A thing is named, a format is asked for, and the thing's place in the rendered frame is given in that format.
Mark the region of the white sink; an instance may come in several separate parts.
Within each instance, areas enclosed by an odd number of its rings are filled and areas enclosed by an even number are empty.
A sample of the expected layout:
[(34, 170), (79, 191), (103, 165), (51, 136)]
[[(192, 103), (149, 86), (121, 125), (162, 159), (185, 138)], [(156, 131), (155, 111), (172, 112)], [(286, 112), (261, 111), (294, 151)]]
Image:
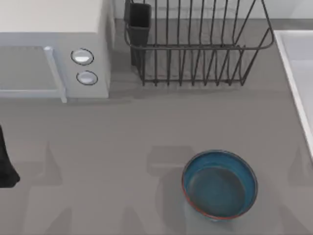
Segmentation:
[(313, 30), (276, 30), (274, 36), (313, 162)]

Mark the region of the small round microwave knob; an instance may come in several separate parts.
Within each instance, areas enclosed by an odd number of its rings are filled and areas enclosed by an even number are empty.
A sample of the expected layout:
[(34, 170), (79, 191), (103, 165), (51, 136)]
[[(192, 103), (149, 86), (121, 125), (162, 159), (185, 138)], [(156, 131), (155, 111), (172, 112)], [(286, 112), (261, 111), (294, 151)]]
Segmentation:
[(76, 79), (80, 84), (85, 86), (92, 86), (98, 82), (98, 76), (89, 70), (77, 73)]

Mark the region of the microwave oven door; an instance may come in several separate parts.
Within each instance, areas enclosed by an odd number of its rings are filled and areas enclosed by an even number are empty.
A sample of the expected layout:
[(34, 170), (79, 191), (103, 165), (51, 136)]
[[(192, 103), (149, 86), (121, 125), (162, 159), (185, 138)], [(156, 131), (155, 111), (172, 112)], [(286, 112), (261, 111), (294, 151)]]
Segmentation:
[[(55, 50), (54, 58), (58, 66)], [(0, 46), (0, 98), (61, 99), (44, 47)]]

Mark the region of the blue bowl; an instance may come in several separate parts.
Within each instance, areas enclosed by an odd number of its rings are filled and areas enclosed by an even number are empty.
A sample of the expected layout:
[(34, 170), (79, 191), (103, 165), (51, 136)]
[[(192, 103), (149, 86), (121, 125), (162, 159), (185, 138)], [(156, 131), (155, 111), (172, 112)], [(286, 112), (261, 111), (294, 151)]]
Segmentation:
[(258, 196), (258, 180), (239, 155), (220, 149), (200, 152), (184, 166), (181, 188), (188, 204), (213, 221), (247, 213)]

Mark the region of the black cutlery holder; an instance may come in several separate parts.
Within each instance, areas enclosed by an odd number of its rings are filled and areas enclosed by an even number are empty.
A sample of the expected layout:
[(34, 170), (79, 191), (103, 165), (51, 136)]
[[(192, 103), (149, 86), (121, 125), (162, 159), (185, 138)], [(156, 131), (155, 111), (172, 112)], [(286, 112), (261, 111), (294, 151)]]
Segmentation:
[(150, 4), (125, 0), (124, 21), (130, 43), (131, 65), (138, 68), (142, 67), (142, 60), (145, 56), (144, 47), (148, 43), (151, 13)]

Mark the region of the large round microwave knob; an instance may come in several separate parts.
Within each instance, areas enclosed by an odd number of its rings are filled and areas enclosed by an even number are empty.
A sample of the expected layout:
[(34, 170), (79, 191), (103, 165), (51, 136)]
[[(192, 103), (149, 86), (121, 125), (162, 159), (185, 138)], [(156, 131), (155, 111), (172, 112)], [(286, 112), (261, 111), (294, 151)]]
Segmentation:
[(94, 55), (85, 48), (73, 50), (70, 54), (72, 61), (81, 66), (90, 65), (94, 61)]

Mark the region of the pale microwave oven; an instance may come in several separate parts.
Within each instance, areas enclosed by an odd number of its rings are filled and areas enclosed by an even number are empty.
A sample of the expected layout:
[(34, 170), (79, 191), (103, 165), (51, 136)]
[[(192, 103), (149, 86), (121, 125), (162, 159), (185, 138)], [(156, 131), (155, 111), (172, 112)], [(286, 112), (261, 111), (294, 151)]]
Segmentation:
[[(112, 0), (0, 0), (0, 46), (53, 47), (67, 100), (109, 97), (114, 38)], [(80, 48), (93, 53), (90, 65), (72, 61)], [(98, 82), (80, 84), (76, 74), (83, 71), (94, 72)]]

